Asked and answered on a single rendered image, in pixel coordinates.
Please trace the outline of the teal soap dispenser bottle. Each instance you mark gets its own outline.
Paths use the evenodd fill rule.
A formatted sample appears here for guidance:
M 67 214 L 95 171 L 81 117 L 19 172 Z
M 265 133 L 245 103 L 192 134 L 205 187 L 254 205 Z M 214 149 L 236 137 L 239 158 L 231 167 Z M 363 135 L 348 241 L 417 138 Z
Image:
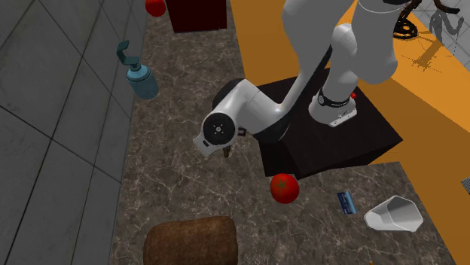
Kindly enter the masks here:
M 117 46 L 117 57 L 120 62 L 128 66 L 126 78 L 135 94 L 141 99 L 153 99 L 159 93 L 159 87 L 152 70 L 140 63 L 138 56 L 127 56 L 124 51 L 129 46 L 129 41 L 122 41 Z

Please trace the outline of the dark red box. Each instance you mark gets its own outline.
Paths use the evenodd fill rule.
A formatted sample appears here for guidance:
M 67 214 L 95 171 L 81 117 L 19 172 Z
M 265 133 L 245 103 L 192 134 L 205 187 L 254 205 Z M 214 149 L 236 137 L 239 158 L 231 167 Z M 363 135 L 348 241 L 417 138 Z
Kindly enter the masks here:
M 174 33 L 227 28 L 226 0 L 165 0 Z

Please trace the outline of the white faceted cup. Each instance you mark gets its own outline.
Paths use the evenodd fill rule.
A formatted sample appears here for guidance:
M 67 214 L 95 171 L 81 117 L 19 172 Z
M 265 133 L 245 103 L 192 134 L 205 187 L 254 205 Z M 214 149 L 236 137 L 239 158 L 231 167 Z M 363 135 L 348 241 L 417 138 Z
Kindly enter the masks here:
M 401 196 L 391 196 L 364 215 L 365 223 L 374 230 L 416 232 L 423 223 L 417 205 Z

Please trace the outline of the blue card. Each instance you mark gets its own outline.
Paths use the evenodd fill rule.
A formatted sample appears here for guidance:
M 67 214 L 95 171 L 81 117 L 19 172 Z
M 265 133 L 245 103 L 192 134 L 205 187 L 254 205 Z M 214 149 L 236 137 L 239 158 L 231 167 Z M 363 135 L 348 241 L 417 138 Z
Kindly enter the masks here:
M 337 193 L 337 197 L 340 201 L 341 208 L 345 215 L 356 214 L 357 209 L 354 205 L 353 199 L 349 191 Z

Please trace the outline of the red tomato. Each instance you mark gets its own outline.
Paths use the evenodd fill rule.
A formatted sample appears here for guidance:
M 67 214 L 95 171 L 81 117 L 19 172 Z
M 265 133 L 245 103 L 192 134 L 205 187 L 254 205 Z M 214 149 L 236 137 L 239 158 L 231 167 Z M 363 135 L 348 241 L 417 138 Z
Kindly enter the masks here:
M 145 0 L 145 9 L 153 17 L 161 17 L 166 12 L 164 0 Z
M 280 173 L 271 178 L 270 192 L 278 203 L 289 204 L 298 198 L 300 187 L 296 177 Z

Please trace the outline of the brown bread loaf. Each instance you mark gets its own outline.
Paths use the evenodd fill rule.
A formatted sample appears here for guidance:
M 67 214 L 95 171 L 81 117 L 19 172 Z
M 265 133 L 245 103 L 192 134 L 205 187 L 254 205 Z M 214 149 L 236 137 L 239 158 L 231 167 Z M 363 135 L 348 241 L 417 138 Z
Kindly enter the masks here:
M 143 265 L 238 265 L 235 224 L 228 216 L 158 224 L 146 236 Z

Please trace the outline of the dark robot stand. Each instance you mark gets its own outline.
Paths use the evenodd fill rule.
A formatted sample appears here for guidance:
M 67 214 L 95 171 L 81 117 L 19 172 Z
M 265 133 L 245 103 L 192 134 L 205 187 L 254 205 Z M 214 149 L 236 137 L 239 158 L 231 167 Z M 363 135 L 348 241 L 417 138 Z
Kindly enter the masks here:
M 367 165 L 402 141 L 358 87 L 355 117 L 336 127 L 312 119 L 308 105 L 328 73 L 324 69 L 314 74 L 282 139 L 259 144 L 266 176 L 288 173 L 302 179 L 328 169 Z

